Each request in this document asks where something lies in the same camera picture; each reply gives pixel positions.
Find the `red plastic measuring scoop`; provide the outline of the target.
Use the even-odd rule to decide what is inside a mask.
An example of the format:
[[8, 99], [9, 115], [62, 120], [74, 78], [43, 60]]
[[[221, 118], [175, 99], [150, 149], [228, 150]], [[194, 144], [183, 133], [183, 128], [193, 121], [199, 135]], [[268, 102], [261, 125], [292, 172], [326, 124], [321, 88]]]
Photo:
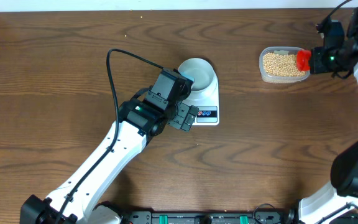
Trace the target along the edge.
[[305, 72], [310, 69], [311, 51], [301, 49], [296, 55], [296, 67], [299, 71]]

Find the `light blue round bowl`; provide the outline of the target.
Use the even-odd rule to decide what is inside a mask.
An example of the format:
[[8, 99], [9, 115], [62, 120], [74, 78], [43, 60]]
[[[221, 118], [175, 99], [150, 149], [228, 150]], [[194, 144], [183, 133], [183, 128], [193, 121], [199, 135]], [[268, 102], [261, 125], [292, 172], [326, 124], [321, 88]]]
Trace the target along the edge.
[[210, 91], [216, 86], [215, 72], [209, 62], [202, 58], [185, 60], [178, 71], [188, 78], [192, 78], [193, 91]]

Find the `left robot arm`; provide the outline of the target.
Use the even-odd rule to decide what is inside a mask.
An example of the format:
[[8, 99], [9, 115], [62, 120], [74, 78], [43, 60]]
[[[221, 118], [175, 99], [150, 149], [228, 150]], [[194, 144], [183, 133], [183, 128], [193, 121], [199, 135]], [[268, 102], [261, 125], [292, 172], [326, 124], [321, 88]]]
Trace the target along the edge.
[[166, 125], [189, 131], [198, 108], [187, 105], [194, 79], [164, 68], [154, 85], [124, 101], [111, 129], [77, 171], [45, 199], [31, 195], [22, 205], [20, 223], [120, 223], [121, 217], [97, 203], [123, 168]]

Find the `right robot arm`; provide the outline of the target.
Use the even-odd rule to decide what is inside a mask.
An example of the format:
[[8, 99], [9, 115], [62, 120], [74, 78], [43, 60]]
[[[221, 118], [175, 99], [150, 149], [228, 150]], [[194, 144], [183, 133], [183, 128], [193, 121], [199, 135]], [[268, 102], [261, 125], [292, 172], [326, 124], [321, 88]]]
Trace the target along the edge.
[[[358, 7], [347, 30], [330, 16], [317, 24], [316, 30], [323, 37], [323, 46], [300, 50], [297, 68], [312, 74], [330, 73], [343, 80], [353, 75], [358, 85]], [[299, 201], [293, 222], [329, 223], [352, 209], [358, 210], [358, 141], [335, 158], [330, 181]]]

